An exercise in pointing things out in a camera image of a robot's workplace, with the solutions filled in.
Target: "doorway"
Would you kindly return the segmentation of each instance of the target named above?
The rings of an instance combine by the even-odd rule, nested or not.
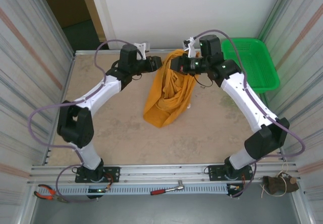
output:
[[[93,0],[46,1],[73,51],[95,50],[105,41]]]

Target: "black mounting bracket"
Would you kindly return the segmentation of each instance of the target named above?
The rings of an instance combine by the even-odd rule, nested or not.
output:
[[[239,174],[234,178],[228,177],[227,168],[224,164],[209,165],[207,168],[210,181],[242,181],[243,176],[245,180],[251,180],[252,177],[252,168],[249,165],[240,169]]]

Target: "black joint housing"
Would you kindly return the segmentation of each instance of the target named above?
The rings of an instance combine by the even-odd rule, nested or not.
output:
[[[218,87],[221,87],[223,80],[229,79],[230,75],[235,73],[241,73],[241,69],[236,64],[236,62],[232,59],[228,59],[220,64],[216,64],[215,66],[213,66],[213,71],[216,72],[217,77],[210,78],[210,79],[214,80],[218,85]]]
[[[118,61],[118,69],[127,73],[132,73],[133,67],[137,62],[138,48],[132,44],[123,45],[120,50],[120,57]]]
[[[170,69],[174,70],[175,72],[179,72],[182,74],[187,74],[183,72],[184,64],[187,63],[188,57],[186,54],[183,54],[182,56],[176,57],[171,60],[171,66]]]
[[[123,90],[132,80],[132,74],[124,72],[119,68],[111,68],[105,74],[107,76],[111,75],[116,77],[119,81],[121,81],[121,90]]]
[[[60,108],[57,133],[66,142],[73,142],[78,148],[86,146],[93,138],[94,128],[91,111],[76,105]]]
[[[140,60],[137,67],[137,75],[151,73],[162,67],[163,63],[160,57],[151,56],[146,60]]]
[[[224,57],[221,51],[221,43],[220,39],[215,35],[207,35],[200,38],[200,46],[201,46],[201,55],[202,57],[207,56],[216,56],[218,55],[223,62]]]
[[[285,128],[289,128],[289,122],[286,118],[277,119]],[[275,151],[284,145],[287,132],[276,126],[274,123],[269,126],[263,126],[259,131],[249,137],[244,147],[253,159],[260,159],[267,154]]]

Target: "small brown object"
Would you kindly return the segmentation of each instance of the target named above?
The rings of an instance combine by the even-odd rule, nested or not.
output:
[[[296,178],[294,178],[294,177],[291,177],[291,179],[289,180],[289,182],[290,182],[292,185],[294,185],[294,184],[296,184],[297,179],[296,179]]]

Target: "corrugated metal wall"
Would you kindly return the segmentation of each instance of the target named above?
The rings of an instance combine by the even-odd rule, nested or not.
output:
[[[27,117],[62,100],[73,53],[42,0],[0,0],[0,58],[0,223],[10,223],[30,167],[46,151],[30,137]],[[33,119],[45,142],[56,116],[53,109]]]
[[[323,0],[287,0],[264,37],[281,80],[268,103],[306,143],[295,160],[317,223],[323,223],[322,15]],[[300,144],[288,136],[284,149],[294,153]]]

